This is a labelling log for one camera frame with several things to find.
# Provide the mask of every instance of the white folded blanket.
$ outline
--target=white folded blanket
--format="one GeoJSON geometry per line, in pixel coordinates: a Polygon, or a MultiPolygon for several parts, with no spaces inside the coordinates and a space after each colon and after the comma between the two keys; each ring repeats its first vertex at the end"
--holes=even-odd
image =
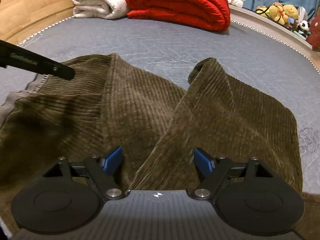
{"type": "Polygon", "coordinates": [[[129,8],[125,0],[72,0],[75,18],[99,17],[117,19],[125,17],[129,8]]]}

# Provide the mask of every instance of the wooden bed frame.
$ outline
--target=wooden bed frame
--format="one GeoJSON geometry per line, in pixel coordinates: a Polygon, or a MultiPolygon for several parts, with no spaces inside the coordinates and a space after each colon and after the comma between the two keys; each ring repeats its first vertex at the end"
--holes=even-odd
{"type": "MultiPolygon", "coordinates": [[[[1,0],[0,39],[19,44],[39,30],[72,16],[71,0],[1,0]]],[[[292,32],[244,8],[230,5],[231,20],[266,33],[301,52],[320,68],[320,53],[292,32]]]]}

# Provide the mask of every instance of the mattress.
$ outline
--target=mattress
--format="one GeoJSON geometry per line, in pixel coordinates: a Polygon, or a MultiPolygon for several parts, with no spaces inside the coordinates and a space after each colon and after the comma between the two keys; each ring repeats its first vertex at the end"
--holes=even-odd
{"type": "MultiPolygon", "coordinates": [[[[215,57],[228,74],[267,93],[296,117],[303,190],[320,194],[320,75],[308,58],[289,46],[232,22],[223,33],[152,20],[74,19],[32,36],[22,47],[56,61],[115,52],[130,64],[188,88],[193,67],[215,57]]],[[[0,69],[0,104],[23,90],[33,73],[0,69]]]]}

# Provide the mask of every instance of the metal screw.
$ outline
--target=metal screw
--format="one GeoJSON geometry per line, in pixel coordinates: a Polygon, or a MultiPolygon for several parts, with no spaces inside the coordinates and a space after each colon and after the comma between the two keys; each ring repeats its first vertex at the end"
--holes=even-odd
{"type": "Polygon", "coordinates": [[[195,195],[200,198],[205,198],[210,195],[210,191],[205,188],[198,188],[195,190],[195,195]]]}
{"type": "Polygon", "coordinates": [[[119,197],[122,194],[122,191],[118,188],[111,188],[108,189],[106,193],[109,197],[119,197]]]}
{"type": "Polygon", "coordinates": [[[124,193],[124,195],[127,197],[127,196],[130,194],[130,191],[131,191],[131,189],[128,189],[128,190],[124,193]]]}

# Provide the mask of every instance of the red pillow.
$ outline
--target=red pillow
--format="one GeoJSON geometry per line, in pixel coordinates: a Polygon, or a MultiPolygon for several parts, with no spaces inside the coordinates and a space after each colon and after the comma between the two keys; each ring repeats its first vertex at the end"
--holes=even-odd
{"type": "Polygon", "coordinates": [[[312,45],[312,50],[320,51],[320,15],[310,21],[310,32],[307,42],[312,45]]]}

